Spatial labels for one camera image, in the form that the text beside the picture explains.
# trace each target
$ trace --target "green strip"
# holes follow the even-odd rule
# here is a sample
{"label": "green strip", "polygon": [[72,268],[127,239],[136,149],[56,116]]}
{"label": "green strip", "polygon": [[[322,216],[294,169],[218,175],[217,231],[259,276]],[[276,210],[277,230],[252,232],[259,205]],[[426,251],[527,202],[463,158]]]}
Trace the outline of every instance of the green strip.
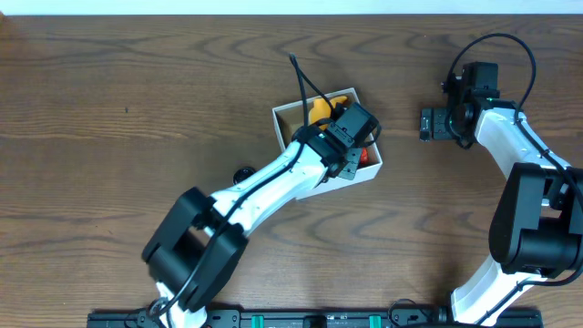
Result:
{"label": "green strip", "polygon": [[381,316],[380,315],[371,315],[368,317],[368,320],[371,324],[371,328],[381,328]]}
{"label": "green strip", "polygon": [[251,317],[251,328],[263,328],[263,316],[262,315],[253,315]]}

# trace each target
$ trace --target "wooden tabletop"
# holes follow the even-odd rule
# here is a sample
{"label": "wooden tabletop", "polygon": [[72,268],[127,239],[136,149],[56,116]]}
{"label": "wooden tabletop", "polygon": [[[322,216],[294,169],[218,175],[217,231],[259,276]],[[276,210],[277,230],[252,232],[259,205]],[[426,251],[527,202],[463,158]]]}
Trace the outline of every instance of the wooden tabletop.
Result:
{"label": "wooden tabletop", "polygon": [[[0,25],[0,325],[81,327],[93,309],[157,297],[140,253],[176,198],[231,185],[280,153],[271,108],[298,100],[287,53],[325,92],[355,87],[384,126],[376,179],[292,201],[251,236],[216,301],[253,308],[445,304],[488,254],[505,179],[487,151],[418,139],[420,109],[460,49],[508,32],[533,49],[525,104],[541,138],[583,167],[579,16],[5,17]],[[530,75],[511,41],[461,63]],[[582,282],[520,304],[580,326]]]}

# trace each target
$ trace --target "white box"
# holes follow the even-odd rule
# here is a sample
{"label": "white box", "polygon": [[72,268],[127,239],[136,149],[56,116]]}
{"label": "white box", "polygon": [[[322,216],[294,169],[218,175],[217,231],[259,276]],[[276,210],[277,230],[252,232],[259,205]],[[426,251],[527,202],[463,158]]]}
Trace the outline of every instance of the white box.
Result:
{"label": "white box", "polygon": [[[347,96],[348,100],[345,104],[350,105],[351,103],[359,103],[358,96],[356,96],[356,91],[353,87],[347,88],[345,90],[340,90],[326,94],[326,97],[333,98],[338,96]],[[308,110],[312,108],[310,106],[314,99],[317,97],[311,97],[308,99]],[[280,143],[281,151],[284,151],[292,139],[292,134],[303,124],[303,110],[302,101],[296,101],[291,104],[276,107],[272,110],[273,113],[273,125],[275,126],[275,134],[277,140]],[[369,140],[373,139],[373,135],[368,137]],[[366,167],[359,168],[356,170],[356,175],[353,180],[347,180],[342,178],[328,179],[327,182],[321,183],[318,187],[298,196],[297,199],[303,199],[313,195],[321,194],[330,190],[337,190],[339,188],[347,187],[355,183],[367,181],[376,177],[383,165],[383,159],[379,153],[379,149],[376,147],[376,143],[366,149],[368,151],[369,164]]]}

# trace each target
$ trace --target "red object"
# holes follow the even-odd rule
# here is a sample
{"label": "red object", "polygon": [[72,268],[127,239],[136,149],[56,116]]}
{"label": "red object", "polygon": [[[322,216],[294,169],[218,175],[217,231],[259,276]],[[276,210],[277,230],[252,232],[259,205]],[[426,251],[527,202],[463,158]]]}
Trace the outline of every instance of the red object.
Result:
{"label": "red object", "polygon": [[363,152],[361,153],[360,163],[361,164],[368,164],[368,151],[366,151],[366,148],[363,148]]}

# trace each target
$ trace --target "white wall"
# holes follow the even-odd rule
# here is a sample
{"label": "white wall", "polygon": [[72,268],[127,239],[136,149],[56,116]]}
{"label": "white wall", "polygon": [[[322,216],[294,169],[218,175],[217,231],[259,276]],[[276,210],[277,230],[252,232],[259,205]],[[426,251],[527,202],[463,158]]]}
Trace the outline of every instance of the white wall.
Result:
{"label": "white wall", "polygon": [[583,0],[0,0],[5,15],[583,14]]}

